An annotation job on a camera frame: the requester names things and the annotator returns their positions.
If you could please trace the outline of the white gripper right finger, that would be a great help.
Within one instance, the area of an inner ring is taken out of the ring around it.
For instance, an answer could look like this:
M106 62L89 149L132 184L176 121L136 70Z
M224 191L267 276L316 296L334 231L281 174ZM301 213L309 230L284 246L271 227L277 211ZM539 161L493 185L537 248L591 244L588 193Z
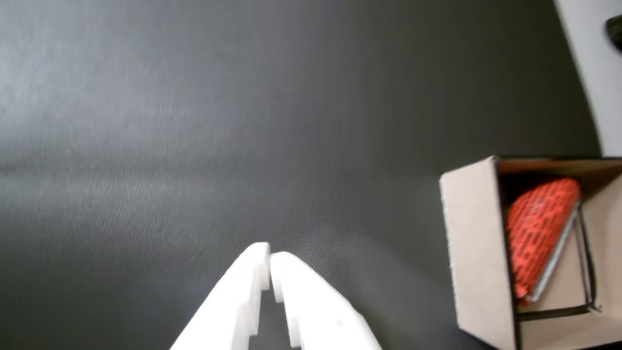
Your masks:
M292 348L381 349L366 319L299 257L272 253L270 273L275 300L284 306Z

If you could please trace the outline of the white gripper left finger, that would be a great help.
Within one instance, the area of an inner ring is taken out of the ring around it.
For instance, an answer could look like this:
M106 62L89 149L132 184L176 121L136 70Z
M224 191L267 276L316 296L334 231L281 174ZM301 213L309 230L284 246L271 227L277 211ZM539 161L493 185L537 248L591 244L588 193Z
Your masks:
M251 244L231 264L171 346L246 350L259 330L261 295L270 288L270 244Z

